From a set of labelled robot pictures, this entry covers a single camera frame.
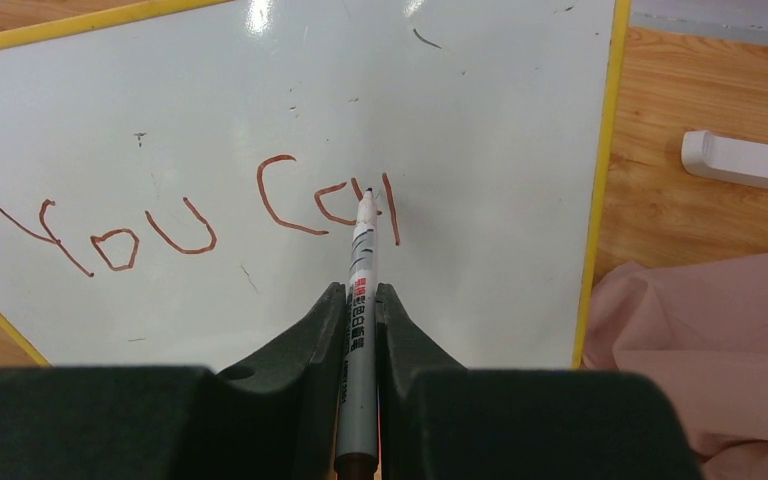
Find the yellow framed whiteboard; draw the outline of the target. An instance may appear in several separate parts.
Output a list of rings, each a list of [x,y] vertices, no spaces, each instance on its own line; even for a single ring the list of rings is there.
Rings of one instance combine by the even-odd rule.
[[[224,367],[378,277],[472,367],[581,357],[626,1],[147,1],[0,33],[0,324]]]

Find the white marker pen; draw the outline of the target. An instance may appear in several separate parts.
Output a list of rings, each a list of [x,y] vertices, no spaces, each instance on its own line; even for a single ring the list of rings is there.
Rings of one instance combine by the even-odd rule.
[[[375,297],[377,206],[361,197],[353,231],[334,469],[339,479],[372,479],[378,468],[379,410]]]

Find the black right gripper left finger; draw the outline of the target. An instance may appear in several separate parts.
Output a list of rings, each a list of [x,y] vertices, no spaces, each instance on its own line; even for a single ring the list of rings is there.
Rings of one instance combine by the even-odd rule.
[[[347,319],[329,285],[243,360],[0,368],[0,479],[324,479]]]

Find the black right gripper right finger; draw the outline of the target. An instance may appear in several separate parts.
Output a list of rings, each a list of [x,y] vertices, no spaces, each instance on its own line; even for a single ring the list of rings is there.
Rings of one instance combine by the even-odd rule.
[[[376,296],[386,479],[698,479],[677,414],[616,371],[469,369]]]

